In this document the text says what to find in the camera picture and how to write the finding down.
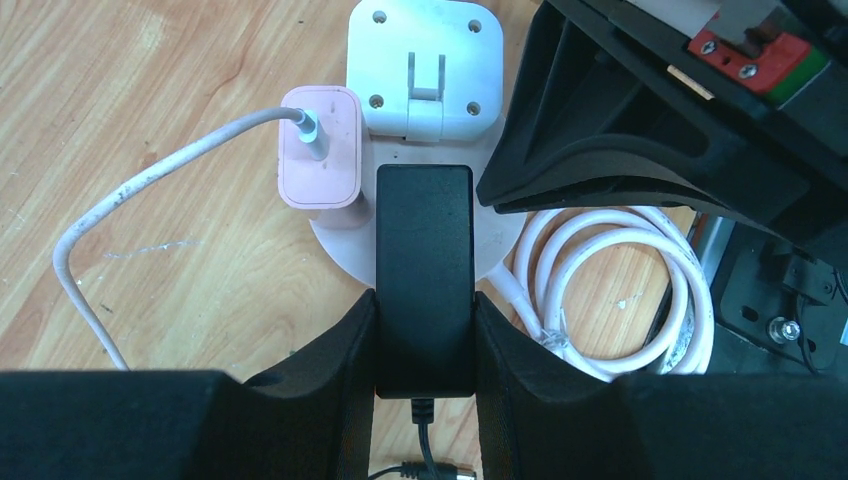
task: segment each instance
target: metal bolt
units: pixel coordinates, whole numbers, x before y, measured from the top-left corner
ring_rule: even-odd
[[[715,52],[716,44],[714,41],[710,40],[709,42],[701,45],[701,55],[709,55]]]
[[[739,78],[751,78],[757,74],[757,70],[758,69],[755,64],[749,63],[748,65],[745,65],[744,67],[739,69]]]
[[[801,325],[795,320],[777,317],[769,323],[768,333],[775,343],[794,342],[801,337]]]

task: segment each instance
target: white plastic hinge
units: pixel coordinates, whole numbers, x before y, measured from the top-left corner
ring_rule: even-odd
[[[350,16],[347,87],[374,135],[473,140],[503,102],[503,31],[480,5],[364,0]]]

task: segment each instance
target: wood grain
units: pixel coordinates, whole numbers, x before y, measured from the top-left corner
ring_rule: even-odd
[[[511,92],[538,2],[484,3],[503,25]],[[354,4],[0,2],[0,368],[111,368],[54,278],[61,232],[121,181],[217,126],[295,86],[343,84]],[[78,244],[72,269],[131,366],[245,379],[321,334],[360,295],[305,215],[279,198],[275,152],[274,127],[245,134]],[[675,215],[691,222],[688,210]],[[642,249],[591,259],[566,299],[577,345],[598,356],[637,348],[666,282]],[[437,406],[436,457],[479,471],[473,400]],[[407,402],[378,399],[373,432],[374,468],[419,458]]]

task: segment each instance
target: white power cord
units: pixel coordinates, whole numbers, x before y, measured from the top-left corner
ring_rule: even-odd
[[[69,259],[71,250],[73,250],[77,241],[101,220],[106,218],[110,213],[114,212],[124,202],[132,198],[138,192],[144,190],[148,186],[155,183],[160,178],[174,172],[180,167],[188,164],[204,153],[232,140],[242,133],[250,130],[253,127],[274,120],[291,120],[297,125],[302,132],[309,134],[310,132],[320,128],[316,119],[310,118],[304,111],[295,108],[268,108],[258,112],[245,115],[223,127],[215,130],[203,138],[186,145],[167,157],[159,160],[155,164],[142,170],[134,177],[122,183],[114,192],[110,193],[103,200],[97,203],[91,210],[86,212],[79,220],[74,222],[68,230],[59,238],[55,250],[53,250],[53,268],[56,270],[56,276],[59,277],[59,282],[65,288],[71,301],[77,307],[80,314],[85,318],[88,325],[94,330],[94,334],[103,344],[106,352],[112,362],[120,370],[129,370],[127,362],[121,355],[118,346],[112,340],[109,332],[100,323],[97,314],[91,308],[91,305],[86,301],[79,287],[77,287],[74,277],[71,274]]]
[[[647,366],[674,346],[686,315],[691,288],[694,331],[686,353],[670,373],[704,373],[712,355],[715,323],[709,284],[701,265],[689,242],[659,209],[628,208],[639,215],[621,210],[595,210],[577,215],[554,232],[536,266],[535,308],[527,279],[531,252],[542,230],[562,209],[540,212],[527,225],[516,250],[514,275],[500,264],[487,278],[515,308],[534,340],[574,367],[607,382]],[[578,231],[592,225],[619,225],[624,228],[590,238],[554,271],[554,262],[565,243]],[[606,247],[622,243],[648,245],[662,254],[672,285],[669,315],[657,336],[642,350],[614,360],[589,358],[568,341],[568,322],[562,308],[565,289],[578,267],[589,257]]]

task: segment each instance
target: pink power adapter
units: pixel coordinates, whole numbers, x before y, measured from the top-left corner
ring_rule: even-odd
[[[304,135],[291,122],[280,122],[280,196],[292,208],[309,211],[323,228],[368,223],[373,209],[362,195],[362,156],[370,137],[359,98],[345,87],[311,85],[287,93],[282,106],[304,110],[316,128]]]

